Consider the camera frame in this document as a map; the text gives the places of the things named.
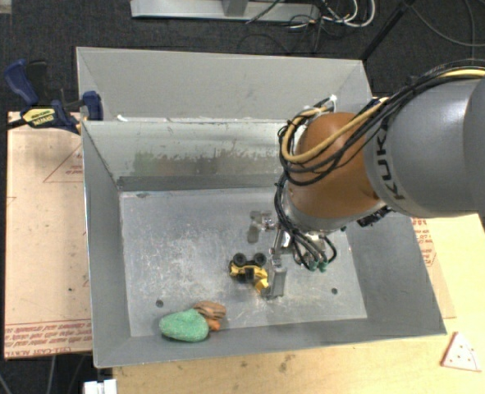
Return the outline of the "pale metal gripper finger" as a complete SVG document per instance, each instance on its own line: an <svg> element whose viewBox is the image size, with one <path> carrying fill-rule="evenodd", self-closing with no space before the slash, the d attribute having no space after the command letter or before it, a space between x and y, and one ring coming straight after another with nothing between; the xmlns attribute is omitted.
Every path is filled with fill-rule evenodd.
<svg viewBox="0 0 485 394"><path fill-rule="evenodd" d="M250 224L249 230L247 231L247 241L250 244L257 243L259 241L259 235L262 232L272 231L275 230L277 227L271 210L253 210L250 212L249 216Z"/></svg>
<svg viewBox="0 0 485 394"><path fill-rule="evenodd" d="M262 289L265 298L277 298L284 295L286 286L287 267L280 256L274 256L268 266L268 286Z"/></svg>

